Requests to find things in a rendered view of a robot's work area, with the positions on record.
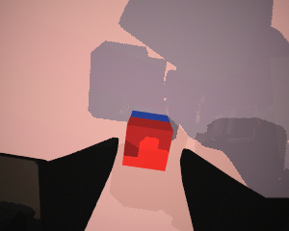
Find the blue block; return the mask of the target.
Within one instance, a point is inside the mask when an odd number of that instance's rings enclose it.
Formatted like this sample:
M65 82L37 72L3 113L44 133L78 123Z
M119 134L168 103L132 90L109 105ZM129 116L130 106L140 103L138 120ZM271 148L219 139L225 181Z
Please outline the blue block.
M158 114L152 114L152 113L132 111L131 116L170 122L170 120L169 120L167 115L158 115Z

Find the red block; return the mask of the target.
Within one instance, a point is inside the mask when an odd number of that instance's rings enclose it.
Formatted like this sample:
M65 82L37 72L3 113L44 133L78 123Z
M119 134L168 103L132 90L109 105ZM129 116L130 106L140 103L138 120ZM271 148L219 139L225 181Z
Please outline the red block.
M130 116L122 165L165 171L172 134L170 122Z

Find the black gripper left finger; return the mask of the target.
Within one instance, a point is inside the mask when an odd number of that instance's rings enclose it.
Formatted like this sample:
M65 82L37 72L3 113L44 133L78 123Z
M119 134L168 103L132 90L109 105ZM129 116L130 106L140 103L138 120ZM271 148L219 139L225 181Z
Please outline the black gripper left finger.
M28 231L85 231L117 153L118 138L51 161L0 153L0 208L23 212Z

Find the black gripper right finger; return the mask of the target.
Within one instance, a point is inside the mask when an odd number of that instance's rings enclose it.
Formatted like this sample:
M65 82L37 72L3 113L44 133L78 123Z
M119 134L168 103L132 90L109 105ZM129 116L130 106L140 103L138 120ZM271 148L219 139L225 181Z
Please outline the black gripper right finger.
M289 231L289 198L266 198L187 148L180 168L194 231Z

